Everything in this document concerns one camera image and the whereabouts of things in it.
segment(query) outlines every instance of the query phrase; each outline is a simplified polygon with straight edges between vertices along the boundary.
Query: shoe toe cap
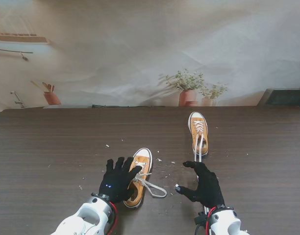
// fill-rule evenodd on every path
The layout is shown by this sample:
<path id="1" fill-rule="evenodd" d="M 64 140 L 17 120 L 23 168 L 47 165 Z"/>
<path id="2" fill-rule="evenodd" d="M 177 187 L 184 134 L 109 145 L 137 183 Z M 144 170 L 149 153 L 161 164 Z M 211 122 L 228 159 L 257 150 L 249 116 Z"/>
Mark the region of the shoe toe cap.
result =
<path id="1" fill-rule="evenodd" d="M 142 157 L 150 157 L 150 150 L 148 150 L 147 148 L 141 148 L 138 150 L 138 152 L 136 153 L 136 156 L 142 156 Z"/>
<path id="2" fill-rule="evenodd" d="M 191 114 L 191 117 L 192 117 L 192 118 L 202 118 L 203 116 L 201 115 L 201 113 L 193 112 L 193 113 Z"/>

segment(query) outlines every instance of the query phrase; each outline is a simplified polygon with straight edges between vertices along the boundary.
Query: terracotta pot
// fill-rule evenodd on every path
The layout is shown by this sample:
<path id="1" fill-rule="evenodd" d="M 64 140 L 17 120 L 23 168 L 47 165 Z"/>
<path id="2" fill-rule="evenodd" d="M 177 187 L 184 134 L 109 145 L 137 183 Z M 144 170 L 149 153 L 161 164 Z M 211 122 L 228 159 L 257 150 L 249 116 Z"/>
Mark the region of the terracotta pot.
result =
<path id="1" fill-rule="evenodd" d="M 186 101 L 185 106 L 198 106 L 197 101 Z"/>
<path id="2" fill-rule="evenodd" d="M 53 92 L 44 92 L 44 97 L 49 105 L 61 104 L 61 101 L 57 98 Z"/>
<path id="3" fill-rule="evenodd" d="M 179 106 L 186 106 L 187 101 L 196 101 L 196 92 L 194 90 L 184 90 L 179 95 Z"/>
<path id="4" fill-rule="evenodd" d="M 217 101 L 215 99 L 202 98 L 201 106 L 216 106 Z"/>

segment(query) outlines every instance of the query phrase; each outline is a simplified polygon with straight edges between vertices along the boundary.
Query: printed backdrop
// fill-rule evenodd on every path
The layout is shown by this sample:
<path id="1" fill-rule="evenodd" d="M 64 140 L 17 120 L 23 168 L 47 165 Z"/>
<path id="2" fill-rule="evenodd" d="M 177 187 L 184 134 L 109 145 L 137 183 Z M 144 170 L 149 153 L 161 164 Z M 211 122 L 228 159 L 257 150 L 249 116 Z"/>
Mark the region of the printed backdrop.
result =
<path id="1" fill-rule="evenodd" d="M 33 52 L 0 51 L 0 110 L 19 108 L 11 91 L 47 105 L 42 82 L 62 104 L 178 105 L 162 76 L 184 69 L 227 84 L 217 105 L 300 87 L 300 0 L 0 0 L 10 34 L 48 43 L 0 41 Z"/>

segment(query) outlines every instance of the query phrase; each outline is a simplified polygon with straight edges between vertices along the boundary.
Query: white rubber sole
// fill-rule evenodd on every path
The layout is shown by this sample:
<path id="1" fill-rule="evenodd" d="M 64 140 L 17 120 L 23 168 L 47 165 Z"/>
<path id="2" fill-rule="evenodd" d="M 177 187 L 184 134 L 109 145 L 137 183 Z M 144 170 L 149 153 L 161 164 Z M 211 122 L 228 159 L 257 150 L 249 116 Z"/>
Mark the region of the white rubber sole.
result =
<path id="1" fill-rule="evenodd" d="M 141 150 L 143 150 L 143 149 L 145 149 L 145 150 L 147 150 L 147 151 L 149 152 L 149 156 L 150 156 L 150 168 L 149 168 L 149 172 L 150 172 L 151 169 L 152 169 L 152 154 L 151 154 L 151 151 L 150 151 L 148 148 L 141 148 L 141 149 L 139 149 L 139 150 L 134 154 L 133 158 L 135 158 L 135 156 L 137 155 L 137 153 L 139 153 L 139 151 L 141 151 Z M 125 205 L 127 208 L 130 208 L 130 209 L 136 209 L 136 208 L 138 208 L 138 207 L 140 206 L 140 204 L 141 204 L 142 201 L 143 201 L 143 198 L 141 198 L 140 202 L 138 202 L 138 204 L 137 204 L 136 206 L 133 206 L 133 207 L 128 206 L 128 205 L 125 203 L 125 201 L 124 201 L 124 205 Z"/>
<path id="2" fill-rule="evenodd" d="M 191 120 L 191 117 L 192 117 L 192 115 L 193 115 L 194 113 L 198 113 L 198 112 L 192 112 L 192 113 L 190 114 L 189 118 L 188 118 L 188 129 L 189 129 L 189 131 L 190 131 L 190 134 L 193 134 L 192 131 L 191 131 L 190 120 Z M 207 127 L 207 135 L 208 135 L 208 123 L 207 123 L 207 121 L 205 120 L 204 116 L 203 116 L 201 113 L 199 113 L 199 114 L 202 116 L 202 118 L 203 118 L 203 120 L 204 120 L 204 123 L 205 123 L 205 125 L 206 125 L 206 127 Z M 208 152 L 209 152 L 209 149 L 208 149 L 208 151 L 207 151 L 206 153 L 202 154 L 201 156 L 207 155 Z"/>

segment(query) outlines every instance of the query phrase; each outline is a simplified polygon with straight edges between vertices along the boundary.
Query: shoelace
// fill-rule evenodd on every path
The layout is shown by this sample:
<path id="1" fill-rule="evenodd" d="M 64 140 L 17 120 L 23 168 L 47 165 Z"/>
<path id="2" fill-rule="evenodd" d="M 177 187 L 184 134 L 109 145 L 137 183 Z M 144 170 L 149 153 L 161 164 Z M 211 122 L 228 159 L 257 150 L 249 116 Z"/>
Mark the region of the shoelace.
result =
<path id="1" fill-rule="evenodd" d="M 138 161 L 135 161 L 135 164 L 141 166 L 143 169 L 145 169 L 146 168 L 145 165 L 147 165 L 147 163 L 140 163 Z M 160 188 L 159 186 L 156 186 L 154 184 L 151 184 L 147 180 L 144 180 L 142 178 L 142 176 L 144 176 L 144 175 L 151 175 L 152 174 L 152 173 L 143 173 L 143 169 L 135 176 L 135 178 L 133 179 L 133 181 L 135 181 L 135 182 L 139 181 L 143 186 L 145 186 L 147 188 L 147 190 L 150 192 L 150 194 L 152 195 L 152 197 L 157 197 L 157 198 L 164 198 L 164 197 L 166 197 L 167 192 L 166 192 L 165 189 Z M 156 188 L 156 189 L 162 191 L 164 193 L 164 195 L 153 194 L 152 191 L 151 191 L 151 189 L 150 189 L 150 187 L 151 188 Z"/>
<path id="2" fill-rule="evenodd" d="M 197 131 L 196 144 L 195 144 L 195 162 L 197 161 L 197 146 L 198 146 L 199 134 L 201 135 L 201 141 L 199 144 L 199 162 L 202 162 L 201 152 L 202 152 L 202 143 L 203 143 L 204 122 L 203 121 L 194 121 L 194 127 Z"/>

